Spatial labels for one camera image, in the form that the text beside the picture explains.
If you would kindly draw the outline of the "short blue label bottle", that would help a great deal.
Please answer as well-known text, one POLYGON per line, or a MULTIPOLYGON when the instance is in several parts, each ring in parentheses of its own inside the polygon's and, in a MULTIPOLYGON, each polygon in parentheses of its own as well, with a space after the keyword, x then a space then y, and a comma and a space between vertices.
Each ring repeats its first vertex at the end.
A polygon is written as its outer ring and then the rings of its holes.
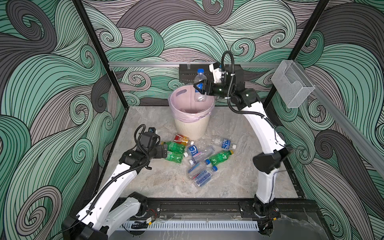
POLYGON ((205 76, 204 69, 198 69, 197 75, 194 79, 194 83, 196 84, 195 89, 195 101, 196 102, 205 102, 206 101, 206 95, 203 95, 200 93, 200 90, 203 90, 204 80, 207 80, 207 77, 205 76))

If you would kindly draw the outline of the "green bottle yellow cap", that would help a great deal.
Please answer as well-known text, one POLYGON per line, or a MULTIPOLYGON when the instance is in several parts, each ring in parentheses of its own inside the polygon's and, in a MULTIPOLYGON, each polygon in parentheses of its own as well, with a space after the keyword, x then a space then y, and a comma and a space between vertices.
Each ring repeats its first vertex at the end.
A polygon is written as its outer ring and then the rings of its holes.
POLYGON ((183 154, 185 152, 185 146, 175 142, 164 142, 167 145, 167 150, 172 153, 183 154))
POLYGON ((234 154, 233 150, 225 150, 209 157, 209 160, 213 166, 217 166, 218 164, 228 160, 229 157, 233 154, 234 154))
POLYGON ((184 157, 183 154, 174 153, 174 152, 168 151, 167 152, 166 160, 170 161, 170 162, 177 163, 177 164, 181 164, 182 160, 183 160, 183 157, 184 157))

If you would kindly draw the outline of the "clear bottle blue label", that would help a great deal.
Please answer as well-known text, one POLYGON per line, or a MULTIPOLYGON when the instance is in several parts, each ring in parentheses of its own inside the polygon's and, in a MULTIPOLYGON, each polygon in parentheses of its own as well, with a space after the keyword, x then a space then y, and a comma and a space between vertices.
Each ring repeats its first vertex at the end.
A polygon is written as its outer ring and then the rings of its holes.
POLYGON ((237 148, 237 145, 234 144, 230 139, 222 137, 214 137, 212 139, 212 144, 219 146, 225 150, 235 150, 237 148))

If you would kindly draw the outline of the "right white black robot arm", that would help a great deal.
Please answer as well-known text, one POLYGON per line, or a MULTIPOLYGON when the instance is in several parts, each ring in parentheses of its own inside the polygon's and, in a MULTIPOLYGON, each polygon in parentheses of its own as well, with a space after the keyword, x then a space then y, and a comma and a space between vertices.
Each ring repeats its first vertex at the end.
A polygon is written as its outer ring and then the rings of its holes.
POLYGON ((241 66, 214 63, 209 65, 209 70, 213 76, 197 81, 194 88, 203 95, 227 100, 232 112, 245 116, 261 144, 263 152, 253 157, 259 175, 255 209, 258 215, 266 215, 276 208, 276 177, 290 150, 267 117, 257 91, 246 88, 241 66))

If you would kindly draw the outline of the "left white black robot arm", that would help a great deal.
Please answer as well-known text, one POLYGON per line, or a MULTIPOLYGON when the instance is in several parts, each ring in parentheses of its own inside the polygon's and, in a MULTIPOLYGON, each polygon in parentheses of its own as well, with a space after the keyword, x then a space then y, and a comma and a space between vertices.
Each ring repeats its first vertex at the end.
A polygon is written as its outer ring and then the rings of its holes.
POLYGON ((75 216, 67 216, 62 223, 65 240, 107 240, 131 217, 145 217, 148 226, 156 212, 148 210, 148 198, 139 193, 130 194, 121 204, 117 203, 128 184, 148 168, 151 159, 167 157, 168 148, 161 145, 155 128, 145 131, 140 125, 135 134, 135 146, 123 153, 109 180, 96 196, 75 216))

